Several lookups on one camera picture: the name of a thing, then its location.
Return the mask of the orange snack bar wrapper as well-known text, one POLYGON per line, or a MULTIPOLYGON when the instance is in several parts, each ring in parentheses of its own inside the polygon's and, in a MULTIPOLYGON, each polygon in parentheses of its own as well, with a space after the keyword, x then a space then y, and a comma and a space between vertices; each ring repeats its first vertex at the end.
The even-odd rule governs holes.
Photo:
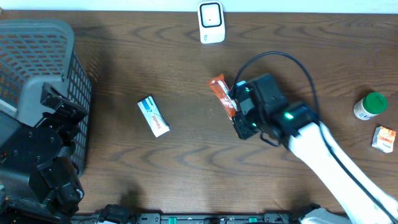
POLYGON ((224 81, 224 75, 220 74, 208 82, 212 92, 215 94, 217 99, 219 99, 224 110, 226 111, 228 118, 232 120, 236 113, 238 112, 237 104, 228 95, 229 88, 224 81))

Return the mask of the white Panadol medicine box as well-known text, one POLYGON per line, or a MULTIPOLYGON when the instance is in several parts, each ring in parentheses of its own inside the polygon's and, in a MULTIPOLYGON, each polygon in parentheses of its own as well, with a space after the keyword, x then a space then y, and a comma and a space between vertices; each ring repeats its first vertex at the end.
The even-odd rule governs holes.
POLYGON ((170 131, 170 126, 162 116, 152 95, 139 101, 137 105, 156 138, 170 131))

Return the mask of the green lid white jar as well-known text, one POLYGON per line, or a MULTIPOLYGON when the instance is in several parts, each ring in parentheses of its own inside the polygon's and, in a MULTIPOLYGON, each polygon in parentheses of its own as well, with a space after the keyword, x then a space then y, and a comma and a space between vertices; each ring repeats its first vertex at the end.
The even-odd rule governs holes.
POLYGON ((354 105, 353 113, 358 119, 366 121, 381 114, 387 107, 387 98, 379 92, 372 92, 354 105))

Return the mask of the orange white snack packet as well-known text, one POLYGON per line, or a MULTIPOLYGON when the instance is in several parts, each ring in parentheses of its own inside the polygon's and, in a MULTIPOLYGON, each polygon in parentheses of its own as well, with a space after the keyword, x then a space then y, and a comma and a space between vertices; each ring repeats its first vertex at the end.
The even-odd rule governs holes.
POLYGON ((395 138, 395 131, 385 128, 383 126, 379 126, 375 130, 372 147, 385 153, 391 153, 394 148, 395 138))

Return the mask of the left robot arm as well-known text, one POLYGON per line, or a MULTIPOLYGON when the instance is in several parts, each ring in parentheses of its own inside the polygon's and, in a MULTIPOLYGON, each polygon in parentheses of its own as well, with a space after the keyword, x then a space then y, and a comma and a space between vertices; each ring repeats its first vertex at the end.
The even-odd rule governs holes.
POLYGON ((69 223, 85 194, 71 156, 88 112, 49 83, 40 104, 54 113, 34 126, 1 120, 1 223, 69 223))

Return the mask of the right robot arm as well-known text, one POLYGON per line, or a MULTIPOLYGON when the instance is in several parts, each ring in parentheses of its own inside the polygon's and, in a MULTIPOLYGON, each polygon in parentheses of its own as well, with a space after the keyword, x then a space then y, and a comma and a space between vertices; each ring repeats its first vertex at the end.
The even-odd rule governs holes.
POLYGON ((314 171, 352 223, 397 223, 397 200, 345 154, 308 104, 289 102, 272 75, 236 83, 228 95, 238 106, 239 138, 260 132, 276 139, 314 171))

